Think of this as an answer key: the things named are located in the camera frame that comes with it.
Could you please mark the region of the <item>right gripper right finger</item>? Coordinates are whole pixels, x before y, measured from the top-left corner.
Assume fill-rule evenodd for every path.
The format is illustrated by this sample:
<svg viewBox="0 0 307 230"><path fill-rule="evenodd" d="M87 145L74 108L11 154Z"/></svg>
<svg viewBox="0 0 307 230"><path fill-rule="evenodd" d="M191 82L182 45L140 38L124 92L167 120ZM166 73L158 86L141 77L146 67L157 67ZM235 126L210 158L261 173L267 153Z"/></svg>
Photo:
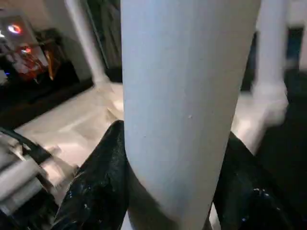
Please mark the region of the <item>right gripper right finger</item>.
<svg viewBox="0 0 307 230"><path fill-rule="evenodd" d="M243 142L230 133L213 198L223 230L296 230L297 213Z"/></svg>

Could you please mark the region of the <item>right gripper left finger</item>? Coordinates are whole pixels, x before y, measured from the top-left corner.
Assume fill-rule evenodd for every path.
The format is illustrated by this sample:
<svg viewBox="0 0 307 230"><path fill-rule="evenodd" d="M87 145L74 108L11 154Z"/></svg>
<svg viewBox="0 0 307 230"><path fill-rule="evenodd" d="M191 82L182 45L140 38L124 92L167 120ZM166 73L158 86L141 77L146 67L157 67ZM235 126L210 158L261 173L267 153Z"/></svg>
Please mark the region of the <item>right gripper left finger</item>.
<svg viewBox="0 0 307 230"><path fill-rule="evenodd" d="M124 122L111 124L77 171L53 230L119 230L128 209Z"/></svg>

